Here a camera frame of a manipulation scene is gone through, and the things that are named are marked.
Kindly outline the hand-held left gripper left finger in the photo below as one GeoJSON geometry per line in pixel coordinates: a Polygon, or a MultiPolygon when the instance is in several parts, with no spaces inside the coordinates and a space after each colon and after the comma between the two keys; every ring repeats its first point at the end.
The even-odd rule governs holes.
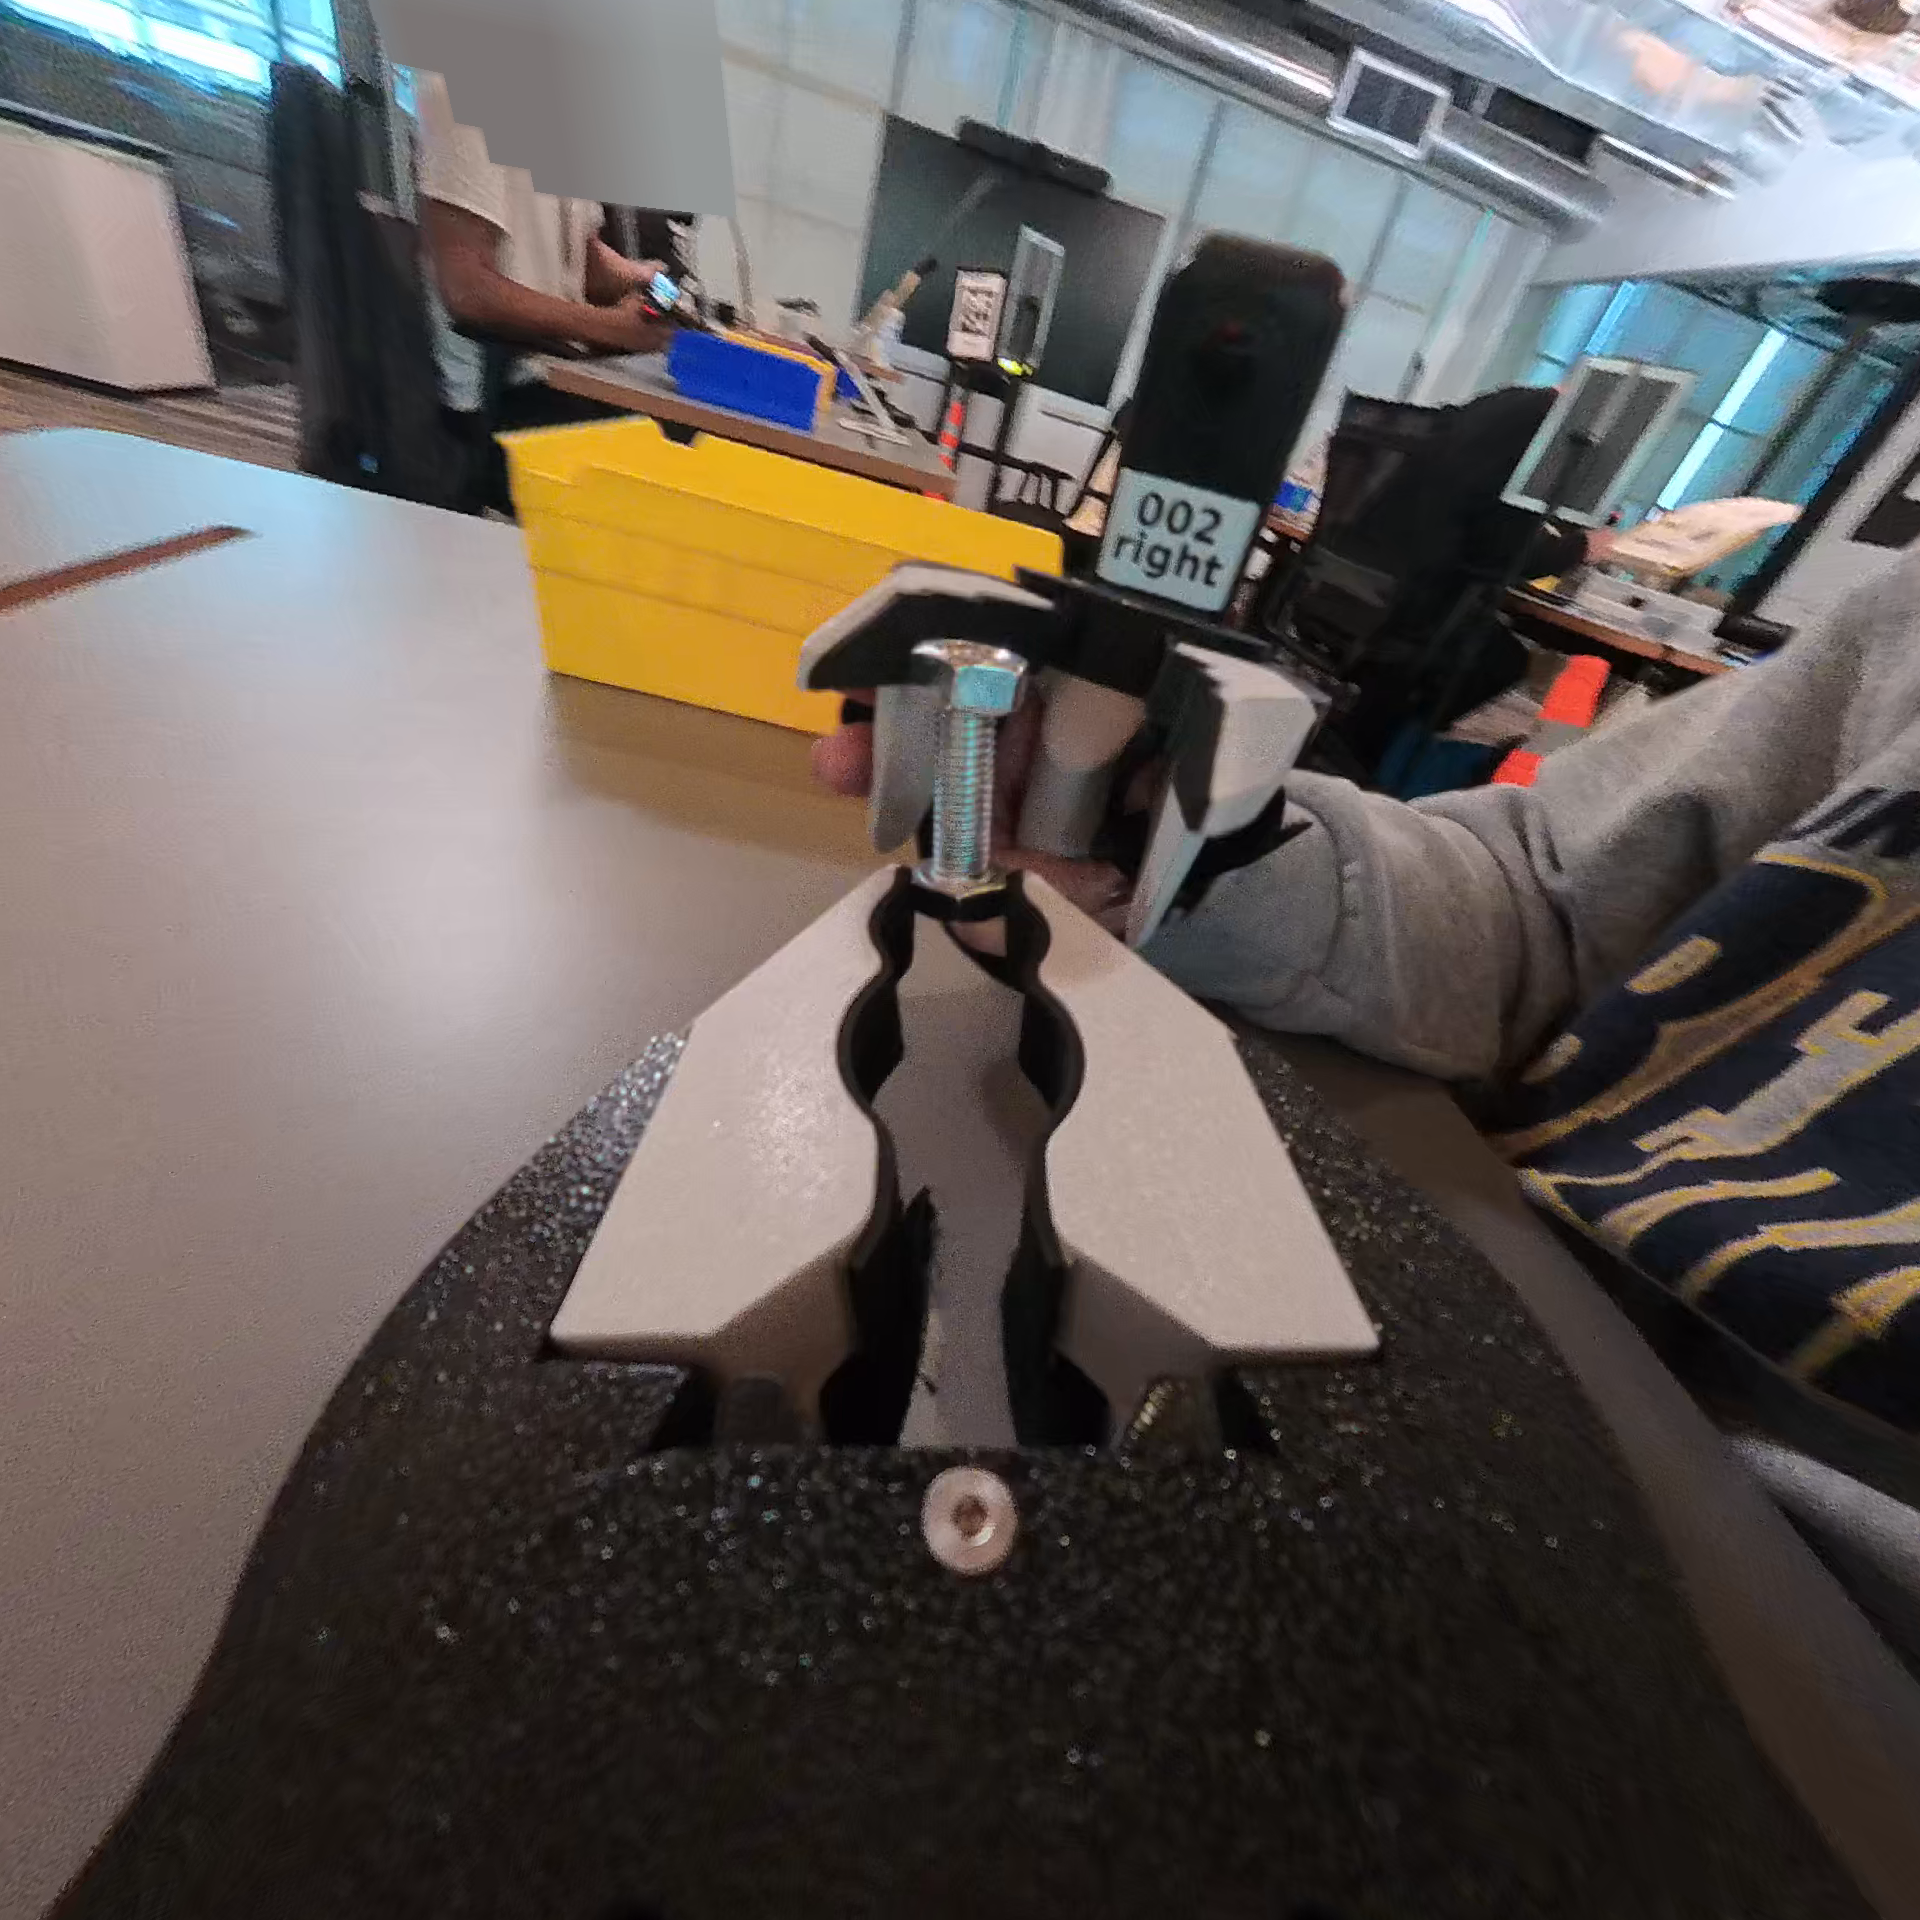
{"type": "Polygon", "coordinates": [[[880,869],[719,994],[556,1308],[571,1358],[765,1378],[804,1421],[903,1421],[924,1344],[932,1199],[880,1087],[903,1065],[918,886],[880,869]]]}

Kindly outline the person's right forearm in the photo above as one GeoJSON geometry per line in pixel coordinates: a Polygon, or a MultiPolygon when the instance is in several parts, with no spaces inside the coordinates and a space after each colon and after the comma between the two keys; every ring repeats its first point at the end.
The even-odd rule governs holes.
{"type": "Polygon", "coordinates": [[[1761,854],[1917,912],[1917,551],[1780,656],[1545,756],[1531,784],[1385,798],[1293,775],[1288,840],[1143,960],[1242,1021],[1435,1078],[1524,1065],[1761,854]]]}

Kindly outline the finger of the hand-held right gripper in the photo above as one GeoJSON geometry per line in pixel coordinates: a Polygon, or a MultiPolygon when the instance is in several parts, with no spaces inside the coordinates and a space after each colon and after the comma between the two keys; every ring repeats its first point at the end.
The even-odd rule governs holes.
{"type": "Polygon", "coordinates": [[[1200,884],[1270,845],[1316,715],[1267,660],[1166,634],[1091,645],[1043,674],[1020,845],[1124,869],[1141,947],[1200,884]]]}
{"type": "Polygon", "coordinates": [[[1056,649],[1056,604],[980,569],[891,564],[797,645],[804,691],[872,696],[872,851],[910,845],[935,805],[946,701],[919,645],[947,641],[1043,667],[1056,649]]]}

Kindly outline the black wall screen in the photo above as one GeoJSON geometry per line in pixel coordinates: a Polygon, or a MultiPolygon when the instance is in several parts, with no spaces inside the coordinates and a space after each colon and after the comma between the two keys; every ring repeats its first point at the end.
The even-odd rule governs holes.
{"type": "Polygon", "coordinates": [[[853,313],[863,319],[882,288],[935,256],[935,277],[906,302],[903,344],[946,357],[960,272],[1010,277],[1020,228],[1067,250],[1043,390],[1109,401],[1163,217],[1117,200],[1103,170],[988,120],[967,116],[947,137],[906,116],[882,120],[853,313]]]}

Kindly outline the white air vent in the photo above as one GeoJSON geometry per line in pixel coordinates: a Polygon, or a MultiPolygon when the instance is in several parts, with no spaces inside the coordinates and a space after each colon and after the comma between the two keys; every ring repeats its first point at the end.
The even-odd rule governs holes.
{"type": "Polygon", "coordinates": [[[1454,89],[1444,82],[1353,49],[1331,89],[1326,127],[1397,161],[1426,166],[1450,110],[1454,89]]]}

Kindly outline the yellow plastic bin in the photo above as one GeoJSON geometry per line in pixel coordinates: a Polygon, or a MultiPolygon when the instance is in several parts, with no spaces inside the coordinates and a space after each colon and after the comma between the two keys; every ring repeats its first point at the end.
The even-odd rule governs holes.
{"type": "Polygon", "coordinates": [[[501,437],[542,664],[559,680],[825,732],[804,641],[891,564],[1063,573],[1047,529],[654,422],[501,437]]]}

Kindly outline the person's right hand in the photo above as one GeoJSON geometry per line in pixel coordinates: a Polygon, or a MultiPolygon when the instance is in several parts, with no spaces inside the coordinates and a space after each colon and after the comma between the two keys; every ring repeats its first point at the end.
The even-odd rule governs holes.
{"type": "MultiPolygon", "coordinates": [[[[880,728],[863,701],[845,701],[842,725],[809,750],[814,775],[835,798],[869,798],[872,732],[880,728]]],[[[1036,715],[1025,711],[1010,725],[1001,725],[1001,750],[996,750],[996,779],[1001,779],[996,784],[996,861],[1016,872],[1047,878],[1071,907],[1079,907],[1109,933],[1123,933],[1130,916],[1130,893],[1137,893],[1130,872],[1123,872],[1110,861],[1071,861],[1071,854],[1025,851],[1020,840],[1010,840],[1010,829],[1020,829],[1034,751],[1036,751],[1036,715]]]]}

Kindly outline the grey table with wooden edge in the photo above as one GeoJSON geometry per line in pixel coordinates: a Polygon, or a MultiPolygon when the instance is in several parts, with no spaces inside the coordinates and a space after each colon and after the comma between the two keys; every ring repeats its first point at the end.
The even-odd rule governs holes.
{"type": "Polygon", "coordinates": [[[587,396],[611,411],[629,411],[693,437],[716,437],[730,445],[753,445],[782,460],[797,460],[830,472],[853,472],[880,486],[947,500],[960,478],[946,468],[939,448],[919,437],[872,440],[858,422],[825,411],[823,422],[793,432],[782,422],[758,422],[733,405],[709,405],[670,379],[665,357],[535,357],[535,370],[550,394],[587,396]]]}

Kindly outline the black hanging jacket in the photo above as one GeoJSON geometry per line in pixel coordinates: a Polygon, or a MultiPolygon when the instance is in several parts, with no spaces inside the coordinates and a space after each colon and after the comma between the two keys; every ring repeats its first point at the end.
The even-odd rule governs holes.
{"type": "Polygon", "coordinates": [[[481,432],[446,405],[421,236],[363,189],[370,89],[273,69],[273,219],[293,329],[301,472],[481,516],[481,432]]]}

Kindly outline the silver hex bolt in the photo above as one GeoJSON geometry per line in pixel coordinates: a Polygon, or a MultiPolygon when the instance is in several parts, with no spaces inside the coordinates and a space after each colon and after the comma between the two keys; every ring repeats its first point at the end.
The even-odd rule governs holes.
{"type": "Polygon", "coordinates": [[[939,708],[932,794],[932,851],[919,869],[939,884],[996,878],[996,750],[1020,715],[1030,664],[988,641],[919,641],[918,684],[939,708]]]}

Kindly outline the blue plastic bin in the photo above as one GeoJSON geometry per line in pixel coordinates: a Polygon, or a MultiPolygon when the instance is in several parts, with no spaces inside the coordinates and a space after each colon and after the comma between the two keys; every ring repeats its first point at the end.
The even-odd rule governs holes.
{"type": "Polygon", "coordinates": [[[670,385],[709,411],[733,411],[778,432],[814,437],[835,396],[842,370],[804,350],[733,332],[684,329],[670,344],[670,385]]]}

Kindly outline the white recycling bin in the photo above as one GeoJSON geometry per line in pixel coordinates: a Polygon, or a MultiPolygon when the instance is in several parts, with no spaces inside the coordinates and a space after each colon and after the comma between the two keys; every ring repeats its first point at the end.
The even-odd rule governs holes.
{"type": "Polygon", "coordinates": [[[216,390],[159,152],[3,105],[0,360],[131,396],[216,390]]]}

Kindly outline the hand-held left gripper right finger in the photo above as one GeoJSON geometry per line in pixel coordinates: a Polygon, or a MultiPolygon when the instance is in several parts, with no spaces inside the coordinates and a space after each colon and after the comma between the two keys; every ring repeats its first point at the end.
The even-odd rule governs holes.
{"type": "Polygon", "coordinates": [[[1034,872],[1003,886],[1003,969],[1043,1097],[1001,1292],[1016,1427],[1130,1427],[1166,1378],[1377,1356],[1227,1023],[1034,872]]]}

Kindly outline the black office chair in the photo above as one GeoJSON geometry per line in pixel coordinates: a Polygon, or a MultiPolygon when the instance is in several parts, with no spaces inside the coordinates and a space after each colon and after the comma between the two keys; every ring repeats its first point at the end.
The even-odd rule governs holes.
{"type": "Polygon", "coordinates": [[[1588,529],[1505,500],[1558,401],[1340,401],[1311,538],[1252,597],[1252,634],[1331,696],[1308,772],[1377,784],[1527,680],[1505,597],[1588,556],[1588,529]]]}

